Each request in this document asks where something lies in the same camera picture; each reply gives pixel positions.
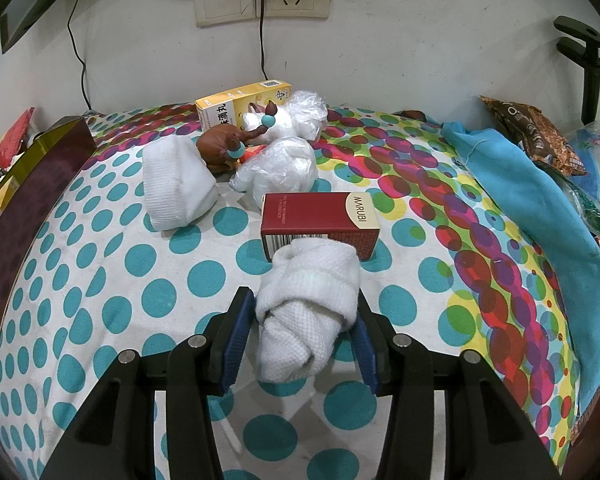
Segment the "yellow box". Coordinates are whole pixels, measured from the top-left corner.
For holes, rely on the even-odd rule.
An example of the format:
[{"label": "yellow box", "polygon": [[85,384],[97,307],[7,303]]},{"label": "yellow box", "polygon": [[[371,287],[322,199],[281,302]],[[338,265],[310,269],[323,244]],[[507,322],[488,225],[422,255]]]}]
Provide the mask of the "yellow box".
[{"label": "yellow box", "polygon": [[242,114],[253,112],[253,104],[264,107],[269,101],[283,105],[291,94],[291,85],[284,81],[270,79],[261,83],[240,86],[196,101],[202,131],[206,132],[216,124],[233,124],[242,127]]}]

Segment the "black cable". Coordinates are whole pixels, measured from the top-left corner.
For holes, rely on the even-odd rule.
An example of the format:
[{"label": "black cable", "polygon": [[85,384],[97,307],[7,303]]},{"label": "black cable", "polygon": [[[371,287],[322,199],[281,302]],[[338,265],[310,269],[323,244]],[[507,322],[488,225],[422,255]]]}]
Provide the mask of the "black cable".
[{"label": "black cable", "polygon": [[264,79],[267,80],[267,72],[264,70],[264,42],[262,41],[262,25],[264,25],[264,0],[260,0],[260,69]]},{"label": "black cable", "polygon": [[80,54],[78,54],[78,49],[75,47],[74,34],[71,31],[71,18],[74,16],[75,7],[77,7],[77,6],[78,6],[78,0],[75,0],[74,8],[71,9],[71,14],[69,14],[69,19],[66,20],[66,28],[69,31],[69,36],[71,37],[71,44],[74,47],[75,57],[78,58],[78,61],[80,61],[81,65],[82,65],[82,74],[80,75],[80,88],[82,89],[82,97],[84,97],[84,102],[87,103],[87,108],[89,110],[91,110],[91,103],[89,102],[89,98],[87,97],[87,92],[84,90],[84,76],[87,72],[87,64],[82,60],[82,58],[80,57]]}]

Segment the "polka dot sheet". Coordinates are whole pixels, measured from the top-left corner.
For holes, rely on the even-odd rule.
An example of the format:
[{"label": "polka dot sheet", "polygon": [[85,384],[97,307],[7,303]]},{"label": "polka dot sheet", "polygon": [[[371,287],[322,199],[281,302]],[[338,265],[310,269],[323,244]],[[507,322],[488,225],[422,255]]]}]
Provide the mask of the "polka dot sheet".
[{"label": "polka dot sheet", "polygon": [[[464,170],[433,123],[335,108],[314,148],[314,191],[366,190],[381,237],[363,262],[373,310],[428,348],[473,348],[493,365],[558,465],[573,424],[578,362],[542,252]],[[270,269],[259,211],[218,184],[211,211],[156,232],[142,197],[142,145],[195,142],[194,107],[89,119],[98,150],[42,225],[0,332],[0,440],[37,479],[88,393],[123,349],[173,348]],[[209,397],[225,480],[369,480],[390,399],[362,383],[341,335],[326,369],[288,384],[255,379],[252,332],[237,383]],[[156,478],[168,479],[164,394],[155,408]],[[434,471],[444,467],[436,402]]]}]

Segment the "rolled white sock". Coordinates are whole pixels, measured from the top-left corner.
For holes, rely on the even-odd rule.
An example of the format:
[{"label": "rolled white sock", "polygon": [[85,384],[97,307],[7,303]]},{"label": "rolled white sock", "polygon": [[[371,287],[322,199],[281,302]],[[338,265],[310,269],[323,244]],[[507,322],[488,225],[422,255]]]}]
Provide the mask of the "rolled white sock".
[{"label": "rolled white sock", "polygon": [[216,180],[189,137],[170,135],[142,149],[144,204],[158,231],[184,227],[218,199]]},{"label": "rolled white sock", "polygon": [[322,370],[356,320],[359,289],[360,261],[348,244],[298,238],[277,250],[256,301],[260,379],[284,383]]}]

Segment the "screw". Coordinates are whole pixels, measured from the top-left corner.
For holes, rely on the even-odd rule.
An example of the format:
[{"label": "screw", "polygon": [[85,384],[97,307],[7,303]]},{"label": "screw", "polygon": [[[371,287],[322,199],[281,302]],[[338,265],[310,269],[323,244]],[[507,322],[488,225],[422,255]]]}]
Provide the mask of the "screw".
[{"label": "screw", "polygon": [[120,361],[123,365],[130,363],[136,358],[136,353],[133,350],[123,350],[118,354],[118,361]]},{"label": "screw", "polygon": [[480,354],[475,350],[467,350],[463,356],[464,360],[472,365],[477,365],[480,362]]},{"label": "screw", "polygon": [[192,335],[188,343],[191,348],[200,348],[206,344],[206,337],[200,334]]},{"label": "screw", "polygon": [[394,344],[400,347],[407,347],[411,344],[411,338],[406,334],[394,335]]}]

